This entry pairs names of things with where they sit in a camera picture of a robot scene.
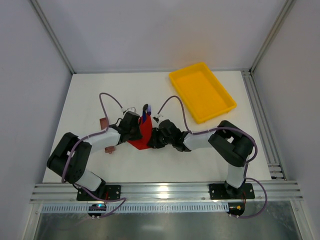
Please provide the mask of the dark blue plastic spoon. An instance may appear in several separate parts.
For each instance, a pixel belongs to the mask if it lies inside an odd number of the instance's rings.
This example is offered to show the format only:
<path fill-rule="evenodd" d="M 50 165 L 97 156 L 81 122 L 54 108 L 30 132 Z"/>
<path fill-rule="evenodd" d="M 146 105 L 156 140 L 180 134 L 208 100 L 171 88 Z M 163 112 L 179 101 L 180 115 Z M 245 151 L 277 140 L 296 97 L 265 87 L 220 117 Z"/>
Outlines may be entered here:
<path fill-rule="evenodd" d="M 142 108 L 142 121 L 144 122 L 147 119 L 149 112 L 149 105 L 146 103 Z"/>

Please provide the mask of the purple plastic fork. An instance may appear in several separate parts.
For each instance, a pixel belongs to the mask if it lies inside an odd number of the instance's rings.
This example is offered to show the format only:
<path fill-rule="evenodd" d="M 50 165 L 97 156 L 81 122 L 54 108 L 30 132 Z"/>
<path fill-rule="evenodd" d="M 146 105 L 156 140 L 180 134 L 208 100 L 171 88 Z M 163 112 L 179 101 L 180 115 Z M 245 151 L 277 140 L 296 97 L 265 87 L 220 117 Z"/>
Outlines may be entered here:
<path fill-rule="evenodd" d="M 148 116 L 150 116 L 150 115 L 152 114 L 152 107 L 151 107 L 151 105 L 148 105 L 148 106 L 147 106 L 146 114 L 147 114 Z"/>

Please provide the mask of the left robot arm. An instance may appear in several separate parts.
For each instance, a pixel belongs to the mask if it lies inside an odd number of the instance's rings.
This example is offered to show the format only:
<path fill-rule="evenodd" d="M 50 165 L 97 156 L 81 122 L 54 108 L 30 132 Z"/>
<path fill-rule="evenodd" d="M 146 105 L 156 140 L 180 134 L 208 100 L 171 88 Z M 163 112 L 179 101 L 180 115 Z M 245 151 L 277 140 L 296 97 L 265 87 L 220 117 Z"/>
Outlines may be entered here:
<path fill-rule="evenodd" d="M 82 138 L 67 132 L 51 153 L 46 166 L 59 175 L 63 183 L 79 186 L 101 198 L 106 193 L 106 182 L 87 170 L 89 157 L 107 147 L 140 140 L 142 134 L 139 121 L 140 116 L 137 113 L 127 111 L 119 124 L 112 124 L 100 132 Z"/>

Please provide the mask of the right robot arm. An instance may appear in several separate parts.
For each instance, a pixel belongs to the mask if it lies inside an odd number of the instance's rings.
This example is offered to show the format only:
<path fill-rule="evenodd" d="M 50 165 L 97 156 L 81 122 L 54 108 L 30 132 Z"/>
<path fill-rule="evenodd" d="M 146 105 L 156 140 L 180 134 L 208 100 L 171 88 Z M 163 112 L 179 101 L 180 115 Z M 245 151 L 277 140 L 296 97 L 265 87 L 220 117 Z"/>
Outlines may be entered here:
<path fill-rule="evenodd" d="M 170 120 L 163 120 L 152 129 L 147 145 L 153 149 L 171 145 L 179 152 L 214 148 L 228 163 L 224 187 L 231 198 L 243 193 L 248 165 L 258 154 L 255 140 L 227 120 L 221 121 L 217 127 L 200 132 L 181 131 Z"/>

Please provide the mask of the brown utensil tray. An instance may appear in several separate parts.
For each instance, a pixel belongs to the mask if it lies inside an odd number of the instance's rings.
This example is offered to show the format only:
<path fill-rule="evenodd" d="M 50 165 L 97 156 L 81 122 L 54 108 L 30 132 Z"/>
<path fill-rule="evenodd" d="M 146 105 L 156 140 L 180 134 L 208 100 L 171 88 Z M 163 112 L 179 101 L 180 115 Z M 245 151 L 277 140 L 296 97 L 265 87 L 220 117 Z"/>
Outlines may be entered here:
<path fill-rule="evenodd" d="M 100 123 L 100 128 L 102 130 L 105 130 L 109 126 L 109 122 L 105 117 L 100 118 L 99 123 Z M 117 144 L 116 140 L 117 140 L 117 136 L 114 129 L 112 128 L 102 134 L 101 145 L 104 147 L 105 153 L 112 154 L 116 150 L 116 147 L 115 147 L 115 145 Z"/>

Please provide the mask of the yellow plastic bin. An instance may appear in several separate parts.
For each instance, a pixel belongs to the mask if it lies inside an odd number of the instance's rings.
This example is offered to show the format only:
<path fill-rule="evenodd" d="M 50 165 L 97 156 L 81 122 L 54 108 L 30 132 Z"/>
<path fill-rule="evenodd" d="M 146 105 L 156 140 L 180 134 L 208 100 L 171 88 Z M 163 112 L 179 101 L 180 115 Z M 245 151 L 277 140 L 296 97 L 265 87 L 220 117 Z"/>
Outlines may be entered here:
<path fill-rule="evenodd" d="M 237 107 L 236 101 L 204 62 L 173 71 L 168 76 L 197 124 Z"/>

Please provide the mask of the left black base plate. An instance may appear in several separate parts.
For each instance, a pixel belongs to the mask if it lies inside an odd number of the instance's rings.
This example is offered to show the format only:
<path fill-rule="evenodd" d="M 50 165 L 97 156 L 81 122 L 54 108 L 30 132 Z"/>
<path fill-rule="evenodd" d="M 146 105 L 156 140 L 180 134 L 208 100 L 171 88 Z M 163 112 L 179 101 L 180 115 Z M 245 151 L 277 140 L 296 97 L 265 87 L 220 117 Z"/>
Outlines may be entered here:
<path fill-rule="evenodd" d="M 86 188 L 79 188 L 77 190 L 77 201 L 117 201 L 121 198 L 121 185 L 105 184 L 95 191 L 90 191 Z"/>

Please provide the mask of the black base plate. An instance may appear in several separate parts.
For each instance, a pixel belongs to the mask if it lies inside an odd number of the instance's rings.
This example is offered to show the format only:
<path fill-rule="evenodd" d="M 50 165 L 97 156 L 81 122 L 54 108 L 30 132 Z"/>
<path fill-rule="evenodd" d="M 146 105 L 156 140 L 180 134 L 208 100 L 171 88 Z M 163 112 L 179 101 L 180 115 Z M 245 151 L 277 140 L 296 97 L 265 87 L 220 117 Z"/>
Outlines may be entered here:
<path fill-rule="evenodd" d="M 224 183 L 211 183 L 208 185 L 211 200 L 241 200 L 255 198 L 255 192 L 251 183 L 244 182 L 239 188 Z"/>
<path fill-rule="evenodd" d="M 86 188 L 79 188 L 77 190 L 77 201 L 117 201 L 121 198 L 121 185 L 105 184 L 95 191 L 90 191 Z"/>

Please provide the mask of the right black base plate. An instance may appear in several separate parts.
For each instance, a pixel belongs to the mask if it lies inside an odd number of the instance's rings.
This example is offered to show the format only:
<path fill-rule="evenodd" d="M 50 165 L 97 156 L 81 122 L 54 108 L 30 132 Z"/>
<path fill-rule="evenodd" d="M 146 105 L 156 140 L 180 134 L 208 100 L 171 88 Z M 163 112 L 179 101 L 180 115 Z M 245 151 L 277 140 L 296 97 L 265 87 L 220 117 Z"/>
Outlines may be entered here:
<path fill-rule="evenodd" d="M 241 200 L 255 198 L 255 192 L 251 183 L 244 182 L 239 188 L 224 183 L 211 183 L 208 185 L 211 200 Z"/>

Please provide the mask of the right side aluminium rail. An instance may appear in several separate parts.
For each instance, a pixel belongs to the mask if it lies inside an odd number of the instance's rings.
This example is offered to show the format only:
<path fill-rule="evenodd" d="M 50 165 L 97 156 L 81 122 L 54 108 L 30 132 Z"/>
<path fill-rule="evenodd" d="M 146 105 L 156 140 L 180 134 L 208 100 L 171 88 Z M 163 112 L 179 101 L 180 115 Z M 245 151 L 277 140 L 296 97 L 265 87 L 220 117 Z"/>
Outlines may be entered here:
<path fill-rule="evenodd" d="M 242 71 L 241 75 L 253 111 L 271 179 L 286 181 L 287 178 L 281 164 L 281 156 L 277 148 L 275 138 L 273 137 L 271 127 L 268 123 L 267 114 L 258 93 L 254 77 L 248 70 Z"/>

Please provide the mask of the aluminium rail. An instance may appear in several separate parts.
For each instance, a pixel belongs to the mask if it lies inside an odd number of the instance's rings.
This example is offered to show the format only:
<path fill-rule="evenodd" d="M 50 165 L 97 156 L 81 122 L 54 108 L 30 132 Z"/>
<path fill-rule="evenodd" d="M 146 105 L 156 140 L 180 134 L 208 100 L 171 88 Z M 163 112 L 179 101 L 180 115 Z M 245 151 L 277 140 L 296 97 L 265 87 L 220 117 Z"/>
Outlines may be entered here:
<path fill-rule="evenodd" d="M 211 190 L 208 182 L 170 182 L 170 183 L 120 183 L 120 196 L 128 202 L 211 202 L 211 196 L 222 194 Z M 300 186 L 293 180 L 262 181 L 262 187 L 269 201 L 302 201 Z M 75 202 L 77 190 L 70 184 L 36 184 L 29 202 L 69 203 Z"/>
<path fill-rule="evenodd" d="M 273 137 L 271 127 L 268 123 L 267 114 L 258 93 L 254 77 L 248 70 L 242 71 L 241 75 L 253 111 L 271 179 L 286 181 L 287 178 L 281 164 L 281 156 L 277 148 L 275 138 Z"/>

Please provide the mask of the front aluminium rail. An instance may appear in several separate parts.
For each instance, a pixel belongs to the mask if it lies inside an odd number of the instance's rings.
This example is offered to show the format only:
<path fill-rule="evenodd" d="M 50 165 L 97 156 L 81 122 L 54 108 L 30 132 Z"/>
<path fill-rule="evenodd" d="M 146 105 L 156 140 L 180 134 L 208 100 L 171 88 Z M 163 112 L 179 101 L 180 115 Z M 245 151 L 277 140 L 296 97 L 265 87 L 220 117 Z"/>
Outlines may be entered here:
<path fill-rule="evenodd" d="M 170 182 L 170 183 L 120 183 L 120 196 L 128 202 L 211 202 L 211 196 L 222 194 L 211 190 L 208 182 Z M 293 180 L 262 181 L 262 187 L 269 201 L 302 201 L 300 186 Z M 29 202 L 69 203 L 75 202 L 77 190 L 70 184 L 36 184 Z"/>

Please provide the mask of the left frame post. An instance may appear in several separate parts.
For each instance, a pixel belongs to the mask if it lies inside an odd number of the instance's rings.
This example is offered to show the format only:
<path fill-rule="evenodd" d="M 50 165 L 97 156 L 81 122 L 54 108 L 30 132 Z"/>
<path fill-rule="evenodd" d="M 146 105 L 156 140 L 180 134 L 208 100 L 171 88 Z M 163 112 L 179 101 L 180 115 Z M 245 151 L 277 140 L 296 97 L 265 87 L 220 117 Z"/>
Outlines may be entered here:
<path fill-rule="evenodd" d="M 46 30 L 51 42 L 53 43 L 54 47 L 58 51 L 61 59 L 63 60 L 64 64 L 68 68 L 69 72 L 73 75 L 76 74 L 76 71 L 74 70 L 71 62 L 69 61 L 60 41 L 58 40 L 53 28 L 51 27 L 51 24 L 49 23 L 45 12 L 43 11 L 42 7 L 40 6 L 40 3 L 37 0 L 29 0 L 33 10 L 35 11 L 37 17 L 39 18 L 39 21 L 43 25 L 44 29 Z"/>

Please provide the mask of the frame post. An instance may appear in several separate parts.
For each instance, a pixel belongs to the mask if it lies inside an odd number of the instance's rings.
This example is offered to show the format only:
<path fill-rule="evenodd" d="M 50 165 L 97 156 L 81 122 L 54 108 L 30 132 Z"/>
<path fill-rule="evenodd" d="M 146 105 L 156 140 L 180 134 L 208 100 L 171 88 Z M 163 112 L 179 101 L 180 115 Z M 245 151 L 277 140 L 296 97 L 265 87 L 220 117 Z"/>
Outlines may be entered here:
<path fill-rule="evenodd" d="M 45 12 L 43 11 L 42 7 L 40 6 L 40 3 L 37 0 L 29 0 L 33 10 L 35 11 L 37 17 L 39 18 L 39 21 L 43 25 L 44 29 L 46 30 L 51 42 L 53 43 L 54 47 L 58 51 L 61 59 L 63 60 L 64 64 L 68 68 L 69 72 L 73 75 L 76 74 L 76 71 L 74 70 L 71 62 L 69 61 L 60 41 L 58 40 L 53 28 L 51 27 L 51 24 L 49 23 Z"/>
<path fill-rule="evenodd" d="M 252 66 L 249 70 L 250 74 L 252 75 L 257 67 L 259 66 L 261 60 L 263 59 L 264 55 L 267 53 L 268 49 L 270 48 L 271 44 L 275 40 L 276 36 L 278 35 L 281 27 L 283 26 L 286 18 L 290 14 L 292 8 L 294 7 L 296 0 L 286 0 L 284 2 L 283 7 L 281 8 L 279 14 L 277 15 L 269 33 L 266 36 L 261 48 L 259 49 Z"/>

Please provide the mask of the right frame post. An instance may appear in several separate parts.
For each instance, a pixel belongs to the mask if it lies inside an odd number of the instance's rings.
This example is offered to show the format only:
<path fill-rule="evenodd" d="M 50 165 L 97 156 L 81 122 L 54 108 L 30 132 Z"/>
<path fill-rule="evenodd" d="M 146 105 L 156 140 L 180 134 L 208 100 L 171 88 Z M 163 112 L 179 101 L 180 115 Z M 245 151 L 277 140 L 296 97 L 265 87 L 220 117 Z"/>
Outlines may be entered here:
<path fill-rule="evenodd" d="M 286 18 L 290 14 L 292 8 L 294 7 L 296 0 L 286 0 L 284 2 L 283 7 L 281 8 L 279 14 L 277 15 L 269 33 L 266 36 L 261 48 L 259 49 L 252 66 L 249 70 L 250 74 L 252 75 L 257 67 L 259 66 L 261 60 L 263 59 L 264 55 L 267 53 L 268 49 L 270 48 L 271 44 L 275 40 L 276 36 L 278 35 L 281 27 L 283 26 Z"/>

